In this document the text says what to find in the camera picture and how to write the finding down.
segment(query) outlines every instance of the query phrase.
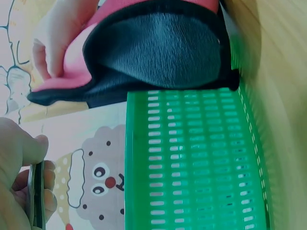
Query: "red nose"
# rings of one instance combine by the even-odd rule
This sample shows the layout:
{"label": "red nose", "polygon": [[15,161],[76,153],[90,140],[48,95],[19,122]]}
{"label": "red nose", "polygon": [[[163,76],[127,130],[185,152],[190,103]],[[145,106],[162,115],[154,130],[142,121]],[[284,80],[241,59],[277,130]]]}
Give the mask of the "red nose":
{"label": "red nose", "polygon": [[107,188],[113,188],[116,185],[116,180],[114,177],[110,176],[106,179],[105,184]]}
{"label": "red nose", "polygon": [[65,230],[73,230],[72,225],[71,224],[67,224]]}

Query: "cartoon eye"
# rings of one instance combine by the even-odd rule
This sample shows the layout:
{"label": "cartoon eye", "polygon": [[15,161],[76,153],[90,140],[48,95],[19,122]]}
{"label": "cartoon eye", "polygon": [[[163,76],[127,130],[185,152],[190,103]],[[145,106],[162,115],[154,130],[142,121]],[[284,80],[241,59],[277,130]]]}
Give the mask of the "cartoon eye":
{"label": "cartoon eye", "polygon": [[91,192],[94,196],[104,196],[108,191],[109,189],[104,184],[94,184],[91,188]]}
{"label": "cartoon eye", "polygon": [[110,175],[110,170],[106,164],[100,162],[93,167],[92,176],[94,179],[102,181],[108,178]]}

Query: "slipper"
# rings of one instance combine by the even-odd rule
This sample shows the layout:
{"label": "slipper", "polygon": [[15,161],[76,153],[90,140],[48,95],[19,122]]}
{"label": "slipper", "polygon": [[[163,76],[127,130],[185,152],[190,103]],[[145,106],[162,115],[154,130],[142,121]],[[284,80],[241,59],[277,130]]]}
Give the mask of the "slipper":
{"label": "slipper", "polygon": [[239,87],[219,0],[106,0],[69,45],[61,78],[28,100],[127,100],[131,91]]}

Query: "wooden wall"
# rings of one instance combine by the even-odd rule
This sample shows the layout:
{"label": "wooden wall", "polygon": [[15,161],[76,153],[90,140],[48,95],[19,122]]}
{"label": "wooden wall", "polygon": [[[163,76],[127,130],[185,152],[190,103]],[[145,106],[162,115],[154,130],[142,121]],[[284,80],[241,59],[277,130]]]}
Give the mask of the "wooden wall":
{"label": "wooden wall", "polygon": [[265,148],[275,230],[307,229],[307,1],[225,0]]}

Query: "pink fabric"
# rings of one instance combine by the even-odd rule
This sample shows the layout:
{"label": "pink fabric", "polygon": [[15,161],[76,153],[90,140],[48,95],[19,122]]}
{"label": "pink fabric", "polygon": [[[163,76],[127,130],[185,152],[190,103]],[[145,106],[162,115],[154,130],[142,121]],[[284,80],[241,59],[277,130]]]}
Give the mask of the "pink fabric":
{"label": "pink fabric", "polygon": [[[110,14],[127,6],[147,0],[106,0],[85,26],[85,29],[68,46],[64,58],[64,74],[61,78],[47,79],[33,92],[47,89],[74,89],[86,85],[92,79],[82,53],[82,48],[90,32]],[[219,0],[185,0],[205,7],[215,13]]]}

